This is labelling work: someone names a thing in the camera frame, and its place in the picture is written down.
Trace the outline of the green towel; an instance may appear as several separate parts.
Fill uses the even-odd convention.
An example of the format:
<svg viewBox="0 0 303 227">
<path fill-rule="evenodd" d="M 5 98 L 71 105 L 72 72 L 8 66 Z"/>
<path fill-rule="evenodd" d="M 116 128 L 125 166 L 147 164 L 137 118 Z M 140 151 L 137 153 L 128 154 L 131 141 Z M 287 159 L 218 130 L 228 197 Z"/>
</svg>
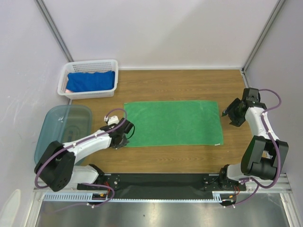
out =
<svg viewBox="0 0 303 227">
<path fill-rule="evenodd" d="M 152 101 L 125 103 L 135 126 L 129 147 L 223 145 L 215 101 Z"/>
</svg>

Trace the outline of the white perforated plastic basket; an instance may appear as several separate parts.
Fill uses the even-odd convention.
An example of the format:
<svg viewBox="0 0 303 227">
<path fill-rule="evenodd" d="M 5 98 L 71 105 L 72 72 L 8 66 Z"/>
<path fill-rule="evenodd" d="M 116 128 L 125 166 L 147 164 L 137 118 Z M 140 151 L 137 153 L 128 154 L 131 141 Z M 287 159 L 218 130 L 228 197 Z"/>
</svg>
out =
<svg viewBox="0 0 303 227">
<path fill-rule="evenodd" d="M 108 71 L 113 71 L 115 73 L 114 86 L 112 89 L 86 92 L 66 92 L 69 73 L 104 73 Z M 118 62 L 113 59 L 69 62 L 64 65 L 61 71 L 57 86 L 57 93 L 58 95 L 65 96 L 71 100 L 113 97 L 118 84 L 118 71 Z"/>
</svg>

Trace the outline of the blue towel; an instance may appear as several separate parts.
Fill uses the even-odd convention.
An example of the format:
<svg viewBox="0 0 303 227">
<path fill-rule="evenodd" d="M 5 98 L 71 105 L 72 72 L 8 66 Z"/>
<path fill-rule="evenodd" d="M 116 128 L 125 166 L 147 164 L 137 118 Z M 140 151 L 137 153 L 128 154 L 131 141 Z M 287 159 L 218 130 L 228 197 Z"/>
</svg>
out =
<svg viewBox="0 0 303 227">
<path fill-rule="evenodd" d="M 115 86 L 115 72 L 69 73 L 66 89 L 71 92 L 111 90 Z"/>
</svg>

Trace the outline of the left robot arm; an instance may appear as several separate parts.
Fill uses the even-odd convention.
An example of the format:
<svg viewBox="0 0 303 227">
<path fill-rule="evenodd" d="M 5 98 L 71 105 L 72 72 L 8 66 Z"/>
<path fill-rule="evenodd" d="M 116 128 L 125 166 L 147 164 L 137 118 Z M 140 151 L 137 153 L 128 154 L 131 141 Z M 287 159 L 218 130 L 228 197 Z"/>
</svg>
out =
<svg viewBox="0 0 303 227">
<path fill-rule="evenodd" d="M 88 184 L 93 189 L 100 189 L 104 185 L 102 172 L 94 165 L 82 167 L 76 164 L 97 151 L 126 146 L 129 143 L 126 135 L 134 129 L 133 123 L 122 118 L 82 139 L 51 142 L 34 169 L 36 188 L 58 192 L 71 184 Z"/>
</svg>

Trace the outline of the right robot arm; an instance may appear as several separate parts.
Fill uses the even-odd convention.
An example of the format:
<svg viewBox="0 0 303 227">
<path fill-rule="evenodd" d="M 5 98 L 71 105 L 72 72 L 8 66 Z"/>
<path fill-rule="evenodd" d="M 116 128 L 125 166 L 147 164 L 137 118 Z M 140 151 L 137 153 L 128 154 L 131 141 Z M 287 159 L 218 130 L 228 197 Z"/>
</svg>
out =
<svg viewBox="0 0 303 227">
<path fill-rule="evenodd" d="M 280 177 L 289 145 L 271 127 L 267 114 L 274 108 L 267 108 L 261 102 L 260 92 L 257 88 L 245 88 L 242 98 L 234 99 L 222 112 L 223 116 L 229 117 L 232 126 L 240 127 L 247 122 L 252 133 L 241 162 L 221 168 L 218 185 L 223 190 L 248 182 L 269 189 Z"/>
</svg>

